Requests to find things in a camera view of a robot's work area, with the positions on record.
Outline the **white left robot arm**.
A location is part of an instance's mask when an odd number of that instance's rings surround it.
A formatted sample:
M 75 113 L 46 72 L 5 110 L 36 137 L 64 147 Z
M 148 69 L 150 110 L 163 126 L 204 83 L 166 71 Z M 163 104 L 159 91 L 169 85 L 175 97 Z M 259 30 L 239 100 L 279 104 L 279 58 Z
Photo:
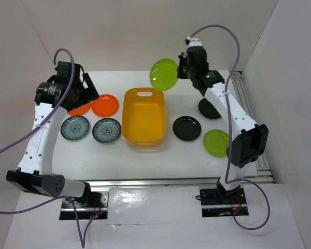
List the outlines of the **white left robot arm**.
M 23 192 L 52 198 L 68 196 L 80 207 L 92 201 L 88 183 L 52 172 L 52 157 L 61 123 L 68 112 L 99 96 L 89 74 L 80 64 L 58 62 L 56 74 L 42 82 L 35 95 L 35 119 L 26 151 L 6 180 Z

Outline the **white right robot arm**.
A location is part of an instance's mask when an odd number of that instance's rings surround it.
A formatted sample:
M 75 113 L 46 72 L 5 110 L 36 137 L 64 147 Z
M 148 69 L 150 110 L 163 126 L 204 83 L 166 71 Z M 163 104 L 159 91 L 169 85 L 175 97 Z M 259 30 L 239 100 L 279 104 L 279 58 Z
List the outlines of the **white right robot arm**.
M 245 177 L 248 167 L 264 154 L 268 137 L 265 124 L 258 124 L 228 90 L 228 84 L 216 70 L 210 70 L 207 53 L 198 38 L 186 38 L 186 51 L 179 55 L 177 76 L 189 79 L 194 88 L 213 105 L 229 125 L 228 166 L 218 180 L 216 198 L 228 203 Z

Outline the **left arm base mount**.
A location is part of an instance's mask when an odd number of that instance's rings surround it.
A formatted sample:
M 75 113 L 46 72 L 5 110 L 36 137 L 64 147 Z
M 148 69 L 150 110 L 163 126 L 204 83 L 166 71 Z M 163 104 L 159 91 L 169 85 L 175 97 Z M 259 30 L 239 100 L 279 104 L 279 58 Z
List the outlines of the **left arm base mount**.
M 88 199 L 71 198 L 74 202 L 79 220 L 105 220 L 108 217 L 109 191 L 91 191 Z M 62 201 L 59 220 L 75 220 L 73 205 L 66 199 Z

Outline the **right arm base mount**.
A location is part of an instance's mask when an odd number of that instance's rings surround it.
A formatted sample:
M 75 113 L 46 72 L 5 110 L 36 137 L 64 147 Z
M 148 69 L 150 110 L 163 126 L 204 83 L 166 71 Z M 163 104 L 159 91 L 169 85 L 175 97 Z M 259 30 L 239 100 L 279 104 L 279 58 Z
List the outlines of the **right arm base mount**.
M 200 194 L 195 197 L 200 201 L 202 217 L 229 217 L 237 212 L 237 216 L 249 215 L 245 192 L 243 188 L 238 193 L 220 198 L 216 189 L 200 189 Z

